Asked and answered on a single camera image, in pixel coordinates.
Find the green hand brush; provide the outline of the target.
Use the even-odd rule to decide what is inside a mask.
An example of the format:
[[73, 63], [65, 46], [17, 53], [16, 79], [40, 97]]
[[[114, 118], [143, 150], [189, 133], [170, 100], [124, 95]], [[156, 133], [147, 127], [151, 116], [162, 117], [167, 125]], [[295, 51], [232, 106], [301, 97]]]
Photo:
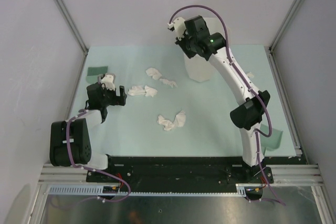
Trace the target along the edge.
[[88, 84], [94, 84], [98, 81], [98, 77], [102, 74], [106, 74], [108, 72], [108, 66], [101, 67], [88, 67], [86, 82]]

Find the white plastic waste bin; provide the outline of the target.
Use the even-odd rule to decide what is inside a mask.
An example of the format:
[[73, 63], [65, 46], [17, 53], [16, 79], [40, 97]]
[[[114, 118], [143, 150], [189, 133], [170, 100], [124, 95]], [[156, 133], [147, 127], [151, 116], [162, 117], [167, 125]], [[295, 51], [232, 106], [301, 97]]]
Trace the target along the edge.
[[[220, 33], [225, 37], [225, 32], [223, 25], [218, 18], [204, 18], [210, 34]], [[184, 64], [187, 71], [188, 77], [197, 82], [209, 81], [217, 70], [204, 58], [199, 55], [195, 55], [193, 58], [189, 59], [186, 54], [184, 54]]]

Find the green dustpan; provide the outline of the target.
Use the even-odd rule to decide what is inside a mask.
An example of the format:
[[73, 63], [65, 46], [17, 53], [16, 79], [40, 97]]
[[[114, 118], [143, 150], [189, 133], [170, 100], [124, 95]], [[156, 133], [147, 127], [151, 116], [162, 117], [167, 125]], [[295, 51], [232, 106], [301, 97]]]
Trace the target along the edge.
[[272, 128], [272, 135], [265, 137], [262, 134], [260, 137], [261, 150], [265, 157], [281, 157], [282, 153], [279, 151], [282, 141], [283, 131]]

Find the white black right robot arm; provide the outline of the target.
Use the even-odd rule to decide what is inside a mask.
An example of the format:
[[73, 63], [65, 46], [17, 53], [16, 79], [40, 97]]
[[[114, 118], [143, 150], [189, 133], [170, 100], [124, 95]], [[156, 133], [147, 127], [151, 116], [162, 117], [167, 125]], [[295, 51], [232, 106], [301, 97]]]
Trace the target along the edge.
[[188, 77], [197, 82], [209, 81], [215, 72], [224, 79], [237, 107], [229, 116], [232, 123], [239, 128], [242, 146], [243, 179], [254, 183], [261, 177], [257, 166], [264, 158], [258, 137], [263, 115], [267, 115], [270, 94], [261, 91], [243, 72], [233, 56], [226, 37], [210, 27], [208, 18], [198, 15], [193, 18], [175, 18], [168, 24], [168, 29], [175, 32], [175, 43], [184, 56]]

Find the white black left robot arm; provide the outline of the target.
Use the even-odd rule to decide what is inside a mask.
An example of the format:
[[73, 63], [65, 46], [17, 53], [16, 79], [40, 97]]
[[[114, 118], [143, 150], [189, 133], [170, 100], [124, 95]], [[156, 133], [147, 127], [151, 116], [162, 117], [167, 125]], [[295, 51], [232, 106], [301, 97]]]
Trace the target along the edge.
[[126, 104], [124, 86], [119, 86], [119, 92], [104, 83], [91, 84], [85, 107], [72, 118], [51, 124], [49, 160], [53, 166], [98, 170], [105, 182], [115, 178], [116, 169], [108, 164], [108, 156], [92, 150], [89, 131], [105, 122], [109, 106]]

